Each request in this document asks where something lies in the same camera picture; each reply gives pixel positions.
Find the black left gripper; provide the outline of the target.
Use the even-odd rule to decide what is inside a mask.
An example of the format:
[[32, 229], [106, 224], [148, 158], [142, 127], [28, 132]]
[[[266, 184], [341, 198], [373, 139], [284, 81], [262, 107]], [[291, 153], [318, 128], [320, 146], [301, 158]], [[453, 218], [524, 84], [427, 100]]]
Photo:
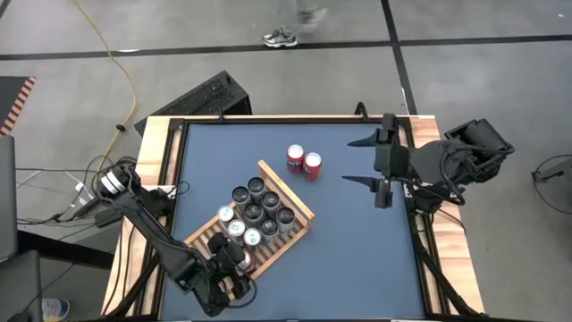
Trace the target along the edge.
[[[234, 275], [235, 267], [245, 259], [243, 248], [223, 233], [215, 233], [207, 242], [214, 259], [197, 259], [190, 278], [190, 289], [204, 313], [219, 315], [232, 300], [241, 300], [251, 289], [248, 275]], [[220, 286], [225, 278], [226, 292]]]

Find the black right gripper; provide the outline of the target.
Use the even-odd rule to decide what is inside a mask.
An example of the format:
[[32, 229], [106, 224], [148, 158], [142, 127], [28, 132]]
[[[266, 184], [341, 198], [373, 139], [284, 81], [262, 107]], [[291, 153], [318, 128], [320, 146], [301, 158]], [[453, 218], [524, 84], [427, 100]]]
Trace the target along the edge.
[[[401, 178], [408, 175], [409, 149], [395, 145], [399, 137], [399, 121], [395, 114], [383, 114], [382, 127], [366, 138], [351, 141], [350, 147], [375, 147], [374, 170], [387, 178]], [[391, 182], [365, 176], [347, 176], [343, 179], [361, 183], [374, 194], [376, 208], [390, 208], [393, 192]]]

